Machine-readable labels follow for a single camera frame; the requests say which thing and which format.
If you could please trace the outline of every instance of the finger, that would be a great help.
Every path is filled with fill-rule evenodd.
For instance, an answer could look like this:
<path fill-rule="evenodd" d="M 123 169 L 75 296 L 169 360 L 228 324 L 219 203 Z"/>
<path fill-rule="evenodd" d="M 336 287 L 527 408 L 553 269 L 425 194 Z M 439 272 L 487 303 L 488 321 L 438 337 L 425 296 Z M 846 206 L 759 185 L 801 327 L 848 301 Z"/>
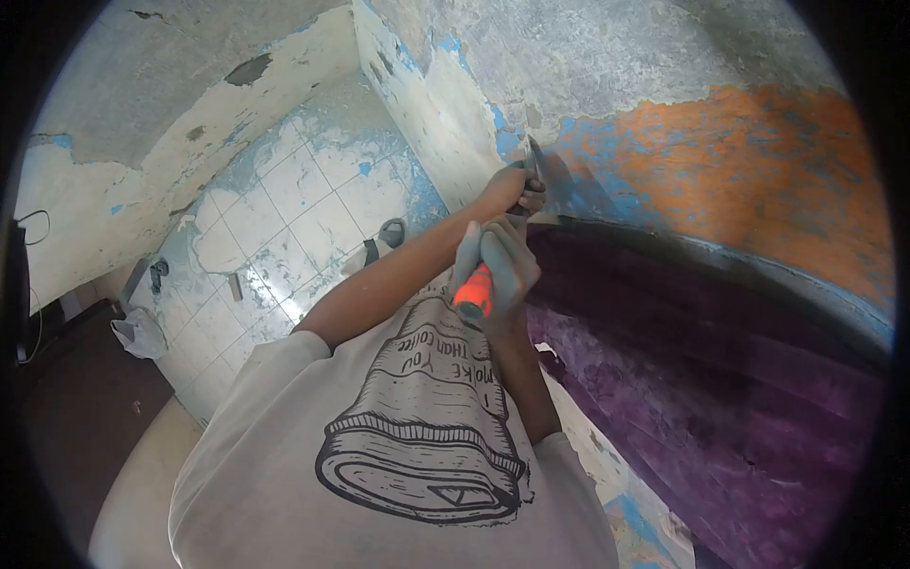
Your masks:
<path fill-rule="evenodd" d="M 452 269 L 451 289 L 458 290 L 477 268 L 480 262 L 480 223 L 471 221 L 465 229 L 464 238 L 455 252 L 455 266 Z"/>
<path fill-rule="evenodd" d="M 543 193 L 542 191 L 538 191 L 536 189 L 526 189 L 523 192 L 521 192 L 521 194 L 525 198 L 542 199 L 543 201 L 547 201 L 547 195 L 545 193 Z"/>
<path fill-rule="evenodd" d="M 524 194 L 518 198 L 518 205 L 527 209 L 531 213 L 537 213 L 543 209 L 544 204 L 547 202 L 547 199 L 543 196 L 543 194 L 535 195 L 538 193 L 539 192 L 525 191 Z"/>
<path fill-rule="evenodd" d="M 512 264 L 521 274 L 522 279 L 528 288 L 537 282 L 541 275 L 541 269 L 537 266 L 537 260 L 534 254 L 528 249 L 527 244 L 521 237 L 520 232 L 510 223 L 490 223 L 485 228 L 484 233 L 494 233 L 501 241 L 502 246 L 509 253 Z"/>
<path fill-rule="evenodd" d="M 509 251 L 491 231 L 484 231 L 480 238 L 480 256 L 490 267 L 493 280 L 493 308 L 506 310 L 524 294 L 521 275 L 515 270 Z"/>
<path fill-rule="evenodd" d="M 510 218 L 517 219 L 517 221 L 512 223 Z M 495 231 L 497 237 L 502 240 L 503 246 L 509 251 L 509 254 L 513 259 L 528 257 L 537 260 L 531 250 L 528 249 L 528 245 L 521 237 L 521 233 L 515 228 L 515 225 L 523 221 L 524 217 L 506 214 L 487 222 L 487 224 L 483 226 L 483 229 L 484 231 Z"/>

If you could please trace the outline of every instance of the black cable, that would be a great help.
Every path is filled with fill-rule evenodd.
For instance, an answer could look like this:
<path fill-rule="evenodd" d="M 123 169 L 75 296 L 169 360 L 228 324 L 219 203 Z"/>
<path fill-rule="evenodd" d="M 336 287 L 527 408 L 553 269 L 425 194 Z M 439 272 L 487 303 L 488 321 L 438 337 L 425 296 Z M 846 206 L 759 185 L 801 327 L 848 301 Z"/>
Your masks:
<path fill-rule="evenodd" d="M 45 215 L 47 216 L 47 233 L 45 233 L 45 235 L 44 235 L 41 239 L 39 239 L 38 241 L 32 241 L 32 242 L 26 241 L 26 242 L 25 242 L 26 245 L 37 245 L 37 244 L 40 243 L 41 241 L 44 241 L 45 239 L 47 239 L 47 236 L 51 234 L 51 214 L 47 213 L 47 210 L 46 210 L 46 209 L 36 209 L 35 211 L 33 211 L 32 213 L 28 214 L 28 215 L 25 216 L 24 218 L 17 219 L 16 222 L 21 224 L 23 221 L 25 221 L 25 220 L 28 219 L 28 218 L 31 218 L 31 217 L 34 216 L 34 214 L 36 214 L 36 213 L 43 213 L 43 214 L 45 214 Z"/>

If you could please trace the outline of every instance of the plaster wall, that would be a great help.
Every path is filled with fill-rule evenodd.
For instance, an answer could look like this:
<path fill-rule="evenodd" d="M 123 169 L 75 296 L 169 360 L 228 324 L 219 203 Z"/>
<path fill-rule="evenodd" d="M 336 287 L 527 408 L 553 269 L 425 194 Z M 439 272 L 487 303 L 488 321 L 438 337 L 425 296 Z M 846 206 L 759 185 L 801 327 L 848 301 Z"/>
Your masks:
<path fill-rule="evenodd" d="M 783 0 L 354 0 L 354 22 L 449 210 L 532 134 L 550 213 L 748 266 L 889 349 L 884 193 L 844 86 Z"/>

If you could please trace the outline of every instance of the concrete wall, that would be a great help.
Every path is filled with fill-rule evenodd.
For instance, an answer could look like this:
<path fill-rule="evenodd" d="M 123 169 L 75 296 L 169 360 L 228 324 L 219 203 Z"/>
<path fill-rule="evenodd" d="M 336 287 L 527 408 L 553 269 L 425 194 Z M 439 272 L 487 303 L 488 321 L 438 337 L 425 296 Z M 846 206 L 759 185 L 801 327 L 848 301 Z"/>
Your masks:
<path fill-rule="evenodd" d="M 767 273 L 889 348 L 875 165 L 784 0 L 354 0 L 354 14 L 361 66 L 450 210 L 530 133 L 551 212 Z"/>
<path fill-rule="evenodd" d="M 42 304 L 157 249 L 198 190 L 314 88 L 357 68 L 340 0 L 115 0 L 45 102 L 15 214 Z M 25 223 L 28 239 L 47 230 Z"/>

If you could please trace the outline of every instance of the hand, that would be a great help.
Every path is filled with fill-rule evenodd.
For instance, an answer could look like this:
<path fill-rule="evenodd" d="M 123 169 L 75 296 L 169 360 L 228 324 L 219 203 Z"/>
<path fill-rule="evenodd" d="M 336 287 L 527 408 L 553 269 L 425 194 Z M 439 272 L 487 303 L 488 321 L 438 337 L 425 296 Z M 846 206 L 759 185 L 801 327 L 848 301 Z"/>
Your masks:
<path fill-rule="evenodd" d="M 521 166 L 521 162 L 514 162 L 513 166 L 501 168 L 487 182 L 487 187 L 480 193 L 475 203 L 494 215 L 501 215 L 509 208 L 518 204 L 533 215 L 543 209 L 547 201 L 546 186 L 537 179 L 528 179 L 528 171 Z"/>
<path fill-rule="evenodd" d="M 468 225 L 455 256 L 451 289 L 458 290 L 481 261 L 490 268 L 493 284 L 490 315 L 480 326 L 488 335 L 508 331 L 520 313 L 525 295 L 541 276 L 541 268 L 522 232 L 512 226 L 507 216 L 499 216 L 483 227 L 476 221 Z"/>

